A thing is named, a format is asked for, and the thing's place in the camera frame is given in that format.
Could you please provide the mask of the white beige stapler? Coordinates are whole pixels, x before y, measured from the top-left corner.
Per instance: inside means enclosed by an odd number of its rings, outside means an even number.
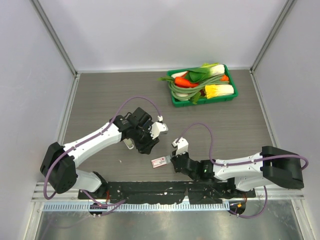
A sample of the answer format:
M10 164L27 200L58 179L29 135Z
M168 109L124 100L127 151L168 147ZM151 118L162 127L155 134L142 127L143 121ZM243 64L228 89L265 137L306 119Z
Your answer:
M127 148L129 150L132 150L135 147L135 145L131 139L126 138L123 140L123 142L125 143L125 145L127 146Z

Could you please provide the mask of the red white staple box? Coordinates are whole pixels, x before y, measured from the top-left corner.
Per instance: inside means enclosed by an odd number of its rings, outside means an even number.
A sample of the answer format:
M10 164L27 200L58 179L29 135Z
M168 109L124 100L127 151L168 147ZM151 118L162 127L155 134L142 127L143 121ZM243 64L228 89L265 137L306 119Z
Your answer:
M167 156L162 156L162 157L153 159L151 161L151 164L152 164L152 167L155 169L158 167L165 166L165 165L169 164L170 162L171 162L171 156L167 155Z

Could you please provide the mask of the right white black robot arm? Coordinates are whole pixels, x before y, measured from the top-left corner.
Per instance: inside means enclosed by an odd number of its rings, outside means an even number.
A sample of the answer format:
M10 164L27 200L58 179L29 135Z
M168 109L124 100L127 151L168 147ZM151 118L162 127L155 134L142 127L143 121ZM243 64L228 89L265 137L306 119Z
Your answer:
M304 188L302 158L296 153L273 146L261 152L236 159L196 161L188 152L172 152L174 171L191 180L224 187L233 198L257 187L277 185L284 189Z

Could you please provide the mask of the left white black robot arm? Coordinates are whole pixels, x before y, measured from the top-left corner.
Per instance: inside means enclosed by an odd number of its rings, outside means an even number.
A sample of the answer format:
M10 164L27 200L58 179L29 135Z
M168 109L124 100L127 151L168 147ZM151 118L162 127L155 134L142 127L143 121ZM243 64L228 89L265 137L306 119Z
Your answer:
M117 115L100 129L79 140L65 145L52 143L40 172L57 194L78 189L100 200L108 191L106 180L96 171L86 172L78 167L104 148L120 142L124 142L130 150L136 148L140 154L148 155L159 142L159 135L167 131L162 116L153 121L147 112L138 107L125 116Z

